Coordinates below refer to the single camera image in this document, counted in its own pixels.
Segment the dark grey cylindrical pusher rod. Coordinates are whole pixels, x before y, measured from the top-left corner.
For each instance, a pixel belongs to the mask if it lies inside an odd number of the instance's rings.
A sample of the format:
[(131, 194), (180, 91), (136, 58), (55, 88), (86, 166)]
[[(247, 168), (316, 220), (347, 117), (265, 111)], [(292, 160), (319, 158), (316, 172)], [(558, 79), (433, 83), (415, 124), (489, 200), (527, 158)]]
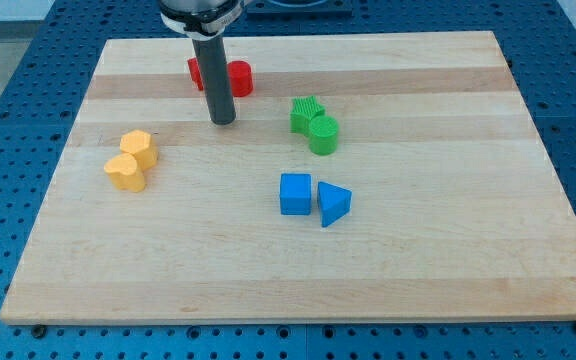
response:
[(236, 110), (223, 36), (217, 35), (204, 41), (193, 40), (192, 43), (210, 119), (216, 125), (228, 125), (236, 119)]

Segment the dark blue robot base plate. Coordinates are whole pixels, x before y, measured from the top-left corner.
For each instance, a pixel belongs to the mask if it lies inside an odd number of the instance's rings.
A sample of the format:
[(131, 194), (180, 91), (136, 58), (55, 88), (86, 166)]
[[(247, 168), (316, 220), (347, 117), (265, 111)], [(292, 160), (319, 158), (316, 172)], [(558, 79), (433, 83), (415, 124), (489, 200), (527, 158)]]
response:
[(253, 0), (246, 6), (251, 18), (351, 16), (352, 0)]

